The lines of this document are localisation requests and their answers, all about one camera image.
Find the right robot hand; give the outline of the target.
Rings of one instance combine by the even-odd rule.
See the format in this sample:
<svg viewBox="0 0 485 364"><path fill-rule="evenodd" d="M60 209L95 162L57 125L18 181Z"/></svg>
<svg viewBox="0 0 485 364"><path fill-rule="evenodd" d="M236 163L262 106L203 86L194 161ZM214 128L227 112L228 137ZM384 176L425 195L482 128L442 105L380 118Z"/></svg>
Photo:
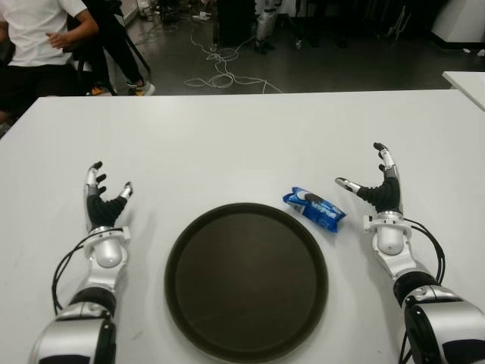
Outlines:
<svg viewBox="0 0 485 364"><path fill-rule="evenodd" d="M382 143L374 143L382 163L378 165L383 174L383 182L377 187L364 187L344 177L336 177L335 182L360 199L371 204L377 213L403 213L399 170L389 149Z"/></svg>

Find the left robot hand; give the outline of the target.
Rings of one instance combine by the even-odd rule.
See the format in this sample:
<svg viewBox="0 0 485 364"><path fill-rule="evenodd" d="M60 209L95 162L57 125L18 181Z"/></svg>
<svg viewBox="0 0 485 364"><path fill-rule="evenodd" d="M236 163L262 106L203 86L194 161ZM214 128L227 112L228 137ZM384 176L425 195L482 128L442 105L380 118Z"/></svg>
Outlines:
<svg viewBox="0 0 485 364"><path fill-rule="evenodd" d="M107 188L100 187L99 184L106 179L107 175L98 175L102 166L101 161L92 164L88 168L84 183L83 201L88 232L96 228L112 228L133 195L133 184L126 182L117 197L104 200L102 194Z"/></svg>

